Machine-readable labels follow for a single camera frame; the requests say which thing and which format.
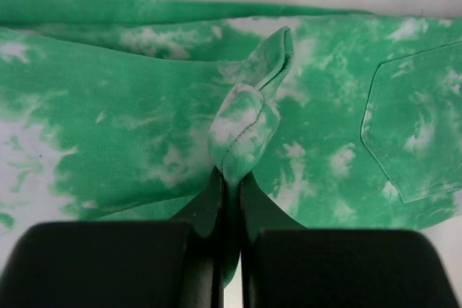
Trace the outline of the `green tie-dye trousers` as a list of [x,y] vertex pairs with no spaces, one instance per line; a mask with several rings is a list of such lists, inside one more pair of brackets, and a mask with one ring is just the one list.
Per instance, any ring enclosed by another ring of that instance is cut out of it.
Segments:
[[1,261],[46,221],[171,217],[219,169],[308,227],[461,213],[461,21],[1,0]]

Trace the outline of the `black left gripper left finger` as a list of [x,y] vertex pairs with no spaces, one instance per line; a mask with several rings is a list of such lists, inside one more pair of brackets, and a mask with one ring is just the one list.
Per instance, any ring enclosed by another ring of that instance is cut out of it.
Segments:
[[162,221],[29,228],[1,274],[3,307],[221,307],[226,187],[206,187]]

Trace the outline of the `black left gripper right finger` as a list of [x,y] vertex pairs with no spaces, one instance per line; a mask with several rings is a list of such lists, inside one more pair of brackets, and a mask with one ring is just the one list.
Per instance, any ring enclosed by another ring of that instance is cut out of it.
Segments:
[[457,307],[422,234],[297,223],[246,175],[239,187],[245,307]]

